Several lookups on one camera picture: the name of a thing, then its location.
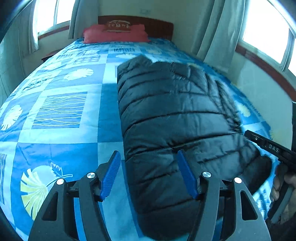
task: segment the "bedside table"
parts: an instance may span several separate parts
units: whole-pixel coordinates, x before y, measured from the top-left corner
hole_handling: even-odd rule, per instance
[[[52,56],[54,56],[56,53],[58,53],[59,51],[61,51],[62,49],[58,49],[55,51],[52,51],[51,53],[47,54],[44,58],[42,58],[41,60],[43,62],[45,62],[46,60],[48,60],[49,58],[51,58]]]

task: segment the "wooden headboard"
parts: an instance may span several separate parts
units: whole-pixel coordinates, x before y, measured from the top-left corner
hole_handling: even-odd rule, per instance
[[[136,16],[99,16],[99,24],[106,24],[112,20],[124,20],[129,21],[131,24],[144,24],[145,31],[149,37],[152,38],[163,38],[172,40],[174,24],[165,22],[162,20],[157,20],[153,18],[144,18]]]

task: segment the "blue gripper pad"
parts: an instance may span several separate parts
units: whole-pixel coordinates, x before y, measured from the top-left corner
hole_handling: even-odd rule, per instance
[[[193,175],[188,162],[181,150],[178,151],[177,160],[187,191],[194,199],[196,199],[198,197],[197,180]]]
[[[117,152],[102,180],[101,193],[100,193],[100,198],[102,200],[105,200],[105,198],[110,195],[115,177],[120,167],[120,163],[121,163],[120,153]]]

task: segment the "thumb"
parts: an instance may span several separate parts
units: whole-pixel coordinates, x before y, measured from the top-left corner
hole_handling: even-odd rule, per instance
[[[291,184],[294,188],[296,188],[296,174],[295,173],[287,173],[285,175],[285,182]]]

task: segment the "window frame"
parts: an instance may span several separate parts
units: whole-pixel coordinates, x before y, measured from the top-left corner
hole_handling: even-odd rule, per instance
[[[59,6],[59,0],[56,1],[56,5],[55,5],[55,9],[54,9],[54,22],[53,22],[53,26],[51,26],[50,28],[48,28],[46,30],[43,30],[43,31],[38,32],[38,37],[41,36],[41,35],[43,35],[43,34],[46,34],[46,33],[49,33],[51,31],[54,31],[56,29],[63,28],[63,27],[66,27],[66,26],[69,26],[70,25],[70,21],[71,20],[68,20],[66,22],[62,22],[62,23],[58,23],[57,24],[58,6]]]
[[[252,52],[253,54],[257,55],[259,58],[263,59],[269,65],[271,65],[275,70],[280,72],[290,82],[290,84],[294,88],[296,88],[296,76],[288,69],[291,58],[292,58],[294,44],[296,44],[294,35],[291,32],[291,26],[287,23],[289,26],[288,42],[287,42],[287,46],[286,46],[286,50],[285,50],[282,62],[278,63],[272,57],[263,53],[262,51],[260,51],[256,47],[254,47],[253,45],[248,44],[247,42],[243,41],[243,36],[244,36],[244,32],[245,32],[246,25],[247,25],[247,16],[248,16],[248,12],[249,12],[249,5],[250,5],[250,0],[246,0],[244,19],[243,19],[241,31],[239,34],[238,44],[240,46],[242,46],[243,48],[247,49],[248,51]]]
[[[2,39],[2,41],[0,42],[0,58],[3,53],[4,53],[4,39]]]

